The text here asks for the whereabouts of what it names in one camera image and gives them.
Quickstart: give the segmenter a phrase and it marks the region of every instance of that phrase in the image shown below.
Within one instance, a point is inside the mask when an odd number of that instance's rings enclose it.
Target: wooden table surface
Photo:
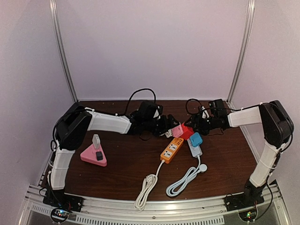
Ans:
[[[122,113],[127,101],[90,101],[85,106],[110,113]],[[189,115],[185,101],[158,101],[164,114],[172,114],[183,123]],[[140,101],[132,101],[128,112],[137,109]],[[196,107],[191,103],[190,109]],[[92,144],[92,137],[101,139],[107,166],[100,167],[83,162],[80,153]],[[74,154],[66,178],[66,193],[115,200],[135,200],[141,191],[143,179],[156,173],[160,154],[171,139],[150,137],[143,141],[138,135],[121,135],[106,131],[89,131],[82,146]],[[198,176],[173,199],[195,199],[226,195],[243,191],[246,180],[256,166],[254,156],[240,128],[231,128],[224,135],[203,136],[201,162],[208,170]],[[170,164],[164,164],[158,182],[148,200],[170,200],[166,188],[179,180],[191,166],[197,166],[185,142]]]

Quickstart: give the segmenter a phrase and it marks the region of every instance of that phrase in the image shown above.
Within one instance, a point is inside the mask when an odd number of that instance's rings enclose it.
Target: white power cord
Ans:
[[[147,177],[145,177],[144,181],[142,182],[142,190],[139,196],[136,198],[134,204],[135,209],[140,211],[145,209],[148,195],[150,194],[150,192],[155,187],[158,181],[158,173],[164,162],[165,162],[164,160],[161,161],[159,167],[157,168],[156,174],[150,174]]]
[[[165,192],[169,197],[179,195],[186,188],[189,182],[191,182],[197,176],[198,173],[203,173],[207,170],[207,165],[201,164],[199,155],[197,156],[197,158],[199,163],[196,168],[192,166],[188,169],[187,173],[183,176],[183,178],[167,187]]]
[[[169,129],[167,132],[165,132],[165,133],[162,134],[161,136],[164,136],[164,135],[165,135],[167,138],[172,137],[172,136],[173,136],[172,130]]]

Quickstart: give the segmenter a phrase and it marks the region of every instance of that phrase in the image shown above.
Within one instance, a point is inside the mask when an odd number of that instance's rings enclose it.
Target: blue plug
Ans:
[[[196,132],[192,136],[190,136],[189,139],[190,139],[193,147],[197,147],[200,144],[202,144],[202,142],[203,142],[203,140],[198,132]]]

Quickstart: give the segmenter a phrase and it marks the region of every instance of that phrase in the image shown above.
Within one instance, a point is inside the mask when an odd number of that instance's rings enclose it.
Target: robotic arm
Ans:
[[[225,130],[250,124],[262,124],[265,138],[262,156],[245,184],[244,193],[226,197],[225,203],[227,211],[253,206],[256,201],[263,203],[264,199],[261,196],[263,188],[294,131],[292,120],[278,100],[229,114],[221,99],[211,101],[209,104],[211,117],[203,116],[206,110],[199,108],[199,112],[192,115],[185,125],[192,127],[195,132],[207,135],[215,128]]]
[[[180,124],[172,115],[165,116],[162,112],[163,107],[151,101],[143,101],[139,109],[129,115],[97,112],[74,103],[54,126],[52,169],[48,173],[43,202],[61,208],[67,205],[70,210],[80,211],[82,198],[64,194],[64,187],[71,158],[83,143],[87,131],[104,130],[127,135],[149,131],[154,136],[161,136]]]

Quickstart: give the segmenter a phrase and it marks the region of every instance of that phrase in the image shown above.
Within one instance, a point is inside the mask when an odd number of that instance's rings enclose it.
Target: electrical socket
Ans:
[[[176,144],[170,144],[169,149],[175,151],[177,149],[177,145]]]
[[[169,158],[171,155],[172,155],[172,153],[171,153],[170,151],[168,151],[168,150],[164,152],[164,156],[166,156],[166,157],[168,157],[168,158]]]
[[[169,164],[174,158],[178,150],[183,145],[184,139],[181,137],[175,137],[165,150],[160,154],[160,160],[164,160],[165,163]]]

